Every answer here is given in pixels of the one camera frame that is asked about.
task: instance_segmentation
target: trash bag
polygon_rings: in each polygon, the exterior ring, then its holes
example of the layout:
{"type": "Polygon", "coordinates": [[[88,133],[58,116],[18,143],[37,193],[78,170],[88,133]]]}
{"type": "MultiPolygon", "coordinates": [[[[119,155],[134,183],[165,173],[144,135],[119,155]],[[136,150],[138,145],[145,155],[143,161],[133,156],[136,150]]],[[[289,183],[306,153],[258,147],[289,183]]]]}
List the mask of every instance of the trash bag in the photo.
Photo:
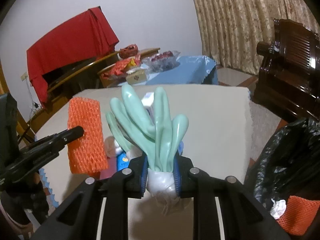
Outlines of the trash bag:
{"type": "Polygon", "coordinates": [[[320,200],[320,124],[298,119],[279,129],[249,169],[244,186],[268,211],[271,199],[320,200]]]}

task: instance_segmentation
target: silver screw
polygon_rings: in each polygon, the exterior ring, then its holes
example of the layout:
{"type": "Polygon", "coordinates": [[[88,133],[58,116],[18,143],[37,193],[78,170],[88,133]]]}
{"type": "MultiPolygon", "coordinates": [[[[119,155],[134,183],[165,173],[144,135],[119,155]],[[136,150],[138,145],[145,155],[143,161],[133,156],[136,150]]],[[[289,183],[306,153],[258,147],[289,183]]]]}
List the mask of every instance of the silver screw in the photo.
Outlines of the silver screw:
{"type": "Polygon", "coordinates": [[[199,172],[200,172],[200,170],[198,169],[198,168],[191,168],[190,169],[190,172],[192,173],[192,174],[198,174],[199,172]]]}
{"type": "Polygon", "coordinates": [[[236,183],[236,182],[237,182],[237,179],[236,179],[236,177],[234,177],[234,176],[229,176],[229,177],[227,177],[227,182],[236,183]]]}
{"type": "Polygon", "coordinates": [[[88,177],[85,179],[86,184],[92,184],[95,182],[95,179],[93,177],[88,177]]]}
{"type": "Polygon", "coordinates": [[[122,173],[123,173],[124,175],[129,175],[131,172],[132,172],[132,170],[129,169],[129,168],[125,168],[125,169],[122,170],[122,173]]]}

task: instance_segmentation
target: red cloth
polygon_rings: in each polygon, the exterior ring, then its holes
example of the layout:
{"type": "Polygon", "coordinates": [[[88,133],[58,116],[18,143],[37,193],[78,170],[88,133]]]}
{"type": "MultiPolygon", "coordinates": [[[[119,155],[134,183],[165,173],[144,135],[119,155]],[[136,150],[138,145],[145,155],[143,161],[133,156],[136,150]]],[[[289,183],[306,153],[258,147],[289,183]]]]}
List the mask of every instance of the red cloth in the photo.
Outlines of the red cloth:
{"type": "Polygon", "coordinates": [[[27,50],[28,75],[40,102],[47,102],[48,84],[42,77],[52,70],[113,52],[119,42],[99,7],[67,20],[27,50]]]}

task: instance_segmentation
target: orange mesh packaging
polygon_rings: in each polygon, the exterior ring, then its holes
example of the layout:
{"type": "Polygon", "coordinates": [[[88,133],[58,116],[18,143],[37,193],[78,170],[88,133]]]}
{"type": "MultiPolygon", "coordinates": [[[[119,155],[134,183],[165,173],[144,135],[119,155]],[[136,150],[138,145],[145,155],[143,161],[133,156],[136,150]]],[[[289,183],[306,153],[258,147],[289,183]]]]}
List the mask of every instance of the orange mesh packaging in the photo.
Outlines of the orange mesh packaging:
{"type": "Polygon", "coordinates": [[[84,135],[68,144],[71,173],[92,174],[107,169],[99,101],[89,98],[70,100],[68,129],[77,125],[82,126],[84,135]]]}
{"type": "Polygon", "coordinates": [[[315,218],[320,201],[290,196],[284,214],[277,220],[289,234],[303,236],[315,218]]]}

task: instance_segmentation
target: curtain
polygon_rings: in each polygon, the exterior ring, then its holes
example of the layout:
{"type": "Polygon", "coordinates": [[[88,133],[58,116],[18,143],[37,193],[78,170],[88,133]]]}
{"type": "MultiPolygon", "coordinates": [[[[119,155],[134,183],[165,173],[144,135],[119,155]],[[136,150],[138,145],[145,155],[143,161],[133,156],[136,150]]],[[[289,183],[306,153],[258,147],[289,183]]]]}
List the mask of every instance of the curtain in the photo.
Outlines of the curtain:
{"type": "Polygon", "coordinates": [[[223,66],[258,74],[259,41],[274,40],[273,19],[291,19],[319,32],[303,0],[194,0],[204,55],[223,66]]]}

